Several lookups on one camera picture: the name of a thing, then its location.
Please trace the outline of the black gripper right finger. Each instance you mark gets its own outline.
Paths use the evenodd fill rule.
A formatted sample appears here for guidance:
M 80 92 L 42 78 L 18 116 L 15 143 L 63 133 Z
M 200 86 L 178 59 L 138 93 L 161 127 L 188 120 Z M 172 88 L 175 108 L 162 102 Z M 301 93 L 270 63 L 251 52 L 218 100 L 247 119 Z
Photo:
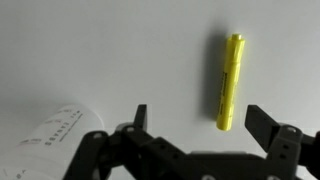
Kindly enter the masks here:
M 245 127 L 266 152 L 261 175 L 267 180 L 295 180 L 302 131 L 280 125 L 257 105 L 247 107 Z

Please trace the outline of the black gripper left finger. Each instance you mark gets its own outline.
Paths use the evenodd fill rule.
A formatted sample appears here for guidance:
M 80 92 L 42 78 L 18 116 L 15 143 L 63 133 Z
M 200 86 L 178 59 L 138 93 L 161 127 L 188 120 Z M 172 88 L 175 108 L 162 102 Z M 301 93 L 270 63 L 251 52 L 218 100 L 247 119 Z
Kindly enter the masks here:
M 147 129 L 147 105 L 140 104 L 137 108 L 135 118 L 134 118 L 134 125 L 139 127 L 142 130 Z

